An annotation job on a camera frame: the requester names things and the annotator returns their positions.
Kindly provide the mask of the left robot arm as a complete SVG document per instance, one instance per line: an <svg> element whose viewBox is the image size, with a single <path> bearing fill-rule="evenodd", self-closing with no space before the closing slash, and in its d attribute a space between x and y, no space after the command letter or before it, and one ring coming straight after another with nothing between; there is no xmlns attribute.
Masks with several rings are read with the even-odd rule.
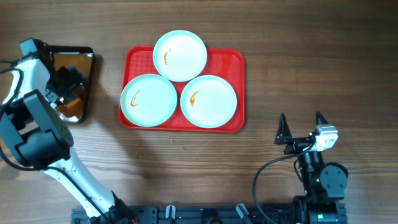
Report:
<svg viewBox="0 0 398 224"><path fill-rule="evenodd" d="M3 161L53 177L83 206L88 223L138 223L136 214L79 159L67 126L85 119L93 50L33 38L20 48L23 56L6 69L13 81L1 105L1 139L16 161L2 153Z"/></svg>

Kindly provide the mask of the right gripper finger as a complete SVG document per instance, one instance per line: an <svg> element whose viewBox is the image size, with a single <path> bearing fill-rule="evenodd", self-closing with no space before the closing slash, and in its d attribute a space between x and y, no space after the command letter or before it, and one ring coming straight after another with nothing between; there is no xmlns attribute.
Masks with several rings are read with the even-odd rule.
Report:
<svg viewBox="0 0 398 224"><path fill-rule="evenodd" d="M279 118L279 127L275 136L274 144L284 145L292 143L292 135L287 124L285 115L282 113Z"/></svg>
<svg viewBox="0 0 398 224"><path fill-rule="evenodd" d="M328 124L328 121L324 118L321 112L317 111L315 114L315 121L317 125Z"/></svg>

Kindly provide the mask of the orange green sponge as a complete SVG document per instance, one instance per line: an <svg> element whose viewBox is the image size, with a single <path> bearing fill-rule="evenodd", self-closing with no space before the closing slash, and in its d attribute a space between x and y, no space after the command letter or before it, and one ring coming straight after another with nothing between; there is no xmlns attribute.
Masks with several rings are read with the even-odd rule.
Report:
<svg viewBox="0 0 398 224"><path fill-rule="evenodd" d="M79 105L81 104L82 100L80 98L75 98L74 100L71 100L69 102L66 102L63 104L63 107L67 108L67 109L71 109L71 108L75 108L75 107L79 107Z"/></svg>

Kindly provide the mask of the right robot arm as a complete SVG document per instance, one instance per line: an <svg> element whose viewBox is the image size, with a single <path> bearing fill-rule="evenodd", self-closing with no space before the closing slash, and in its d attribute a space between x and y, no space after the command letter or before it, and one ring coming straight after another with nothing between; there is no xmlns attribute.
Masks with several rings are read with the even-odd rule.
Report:
<svg viewBox="0 0 398 224"><path fill-rule="evenodd" d="M281 223L331 223L348 222L345 197L348 170L336 162L324 162L322 152L331 149L338 139L336 127L316 113L316 127L307 137L293 138L285 115L279 118L279 128L274 143L284 145L284 154L297 158L296 173L300 174L304 196L295 196L286 211L274 215Z"/></svg>

